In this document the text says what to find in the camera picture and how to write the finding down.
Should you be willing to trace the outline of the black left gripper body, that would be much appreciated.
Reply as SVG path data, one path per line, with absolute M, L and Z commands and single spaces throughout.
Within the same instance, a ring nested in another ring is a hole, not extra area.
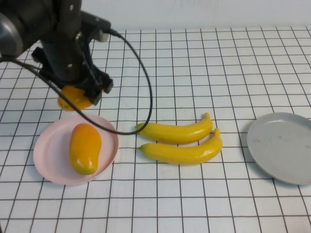
M 42 64 L 41 74 L 60 88 L 71 85 L 83 90 L 99 89 L 101 77 L 107 74 L 93 64 L 89 47 L 93 38 L 81 32 L 73 37 L 49 33 L 41 39 L 42 47 L 33 51 L 32 58 Z

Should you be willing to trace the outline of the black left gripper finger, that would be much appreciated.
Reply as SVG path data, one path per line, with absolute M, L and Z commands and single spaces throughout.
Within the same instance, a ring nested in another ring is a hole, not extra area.
M 101 81 L 100 84 L 98 85 L 98 88 L 103 92 L 109 94 L 113 85 L 114 85 L 113 80 L 110 77 L 101 77 Z
M 87 89 L 84 94 L 92 105 L 97 105 L 101 100 L 101 90 L 100 89 Z

